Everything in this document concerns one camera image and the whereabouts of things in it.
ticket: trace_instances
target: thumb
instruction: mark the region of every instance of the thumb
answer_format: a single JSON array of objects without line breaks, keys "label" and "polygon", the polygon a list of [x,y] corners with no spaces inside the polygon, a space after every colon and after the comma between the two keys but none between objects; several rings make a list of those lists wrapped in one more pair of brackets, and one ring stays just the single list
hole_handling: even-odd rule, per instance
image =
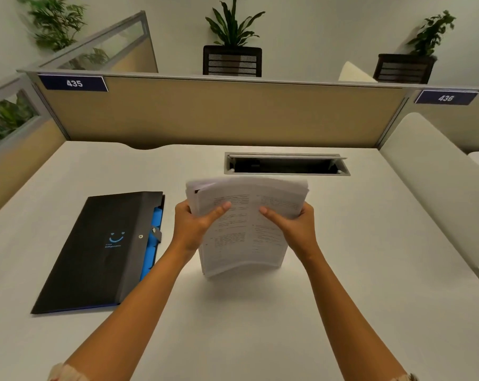
[{"label": "thumb", "polygon": [[287,228],[287,222],[289,220],[281,216],[280,214],[274,212],[270,208],[261,206],[261,208],[259,208],[259,212],[266,218],[268,218],[270,221],[272,221],[274,224],[276,224],[281,230]]},{"label": "thumb", "polygon": [[211,210],[205,216],[203,216],[202,218],[205,220],[207,227],[210,227],[215,220],[217,220],[222,215],[224,215],[227,212],[227,210],[230,209],[231,205],[232,205],[231,202],[225,202],[221,204],[220,206],[215,207],[213,210]]}]

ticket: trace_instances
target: smiley face logo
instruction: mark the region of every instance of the smiley face logo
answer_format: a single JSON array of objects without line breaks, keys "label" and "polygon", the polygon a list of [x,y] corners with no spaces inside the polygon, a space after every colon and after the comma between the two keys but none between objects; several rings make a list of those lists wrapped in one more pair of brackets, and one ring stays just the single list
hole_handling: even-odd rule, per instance
[{"label": "smiley face logo", "polygon": [[111,233],[111,236],[109,237],[109,242],[118,243],[123,239],[124,236],[125,236],[124,231],[122,231],[121,234],[120,233]]}]

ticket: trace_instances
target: paper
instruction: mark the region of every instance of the paper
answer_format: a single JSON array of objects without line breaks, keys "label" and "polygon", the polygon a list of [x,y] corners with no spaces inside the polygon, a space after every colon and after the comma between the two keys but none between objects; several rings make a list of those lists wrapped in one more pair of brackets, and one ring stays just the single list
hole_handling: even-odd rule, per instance
[{"label": "paper", "polygon": [[207,231],[199,247],[209,277],[246,264],[280,267],[287,250],[281,230],[259,213],[268,206],[290,219],[299,216],[308,193],[306,181],[234,177],[186,184],[193,214],[203,216],[230,201],[230,210]]}]

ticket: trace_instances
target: plant pot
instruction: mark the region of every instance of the plant pot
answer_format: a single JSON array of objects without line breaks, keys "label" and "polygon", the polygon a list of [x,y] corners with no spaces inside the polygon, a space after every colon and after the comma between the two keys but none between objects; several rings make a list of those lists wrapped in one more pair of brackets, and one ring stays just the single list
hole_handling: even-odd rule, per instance
[{"label": "plant pot", "polygon": [[427,84],[437,57],[383,53],[373,78],[381,83]]},{"label": "plant pot", "polygon": [[206,45],[203,50],[202,74],[262,77],[262,49]]}]

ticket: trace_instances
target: person's left hand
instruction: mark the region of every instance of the person's left hand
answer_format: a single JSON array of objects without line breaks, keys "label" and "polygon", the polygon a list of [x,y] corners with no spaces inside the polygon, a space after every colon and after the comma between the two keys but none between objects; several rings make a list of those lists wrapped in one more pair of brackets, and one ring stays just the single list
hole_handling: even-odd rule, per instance
[{"label": "person's left hand", "polygon": [[185,264],[194,256],[202,243],[204,234],[215,220],[224,215],[231,207],[231,202],[225,202],[205,216],[192,215],[188,201],[176,205],[174,217],[174,235],[170,247],[182,254]]}]

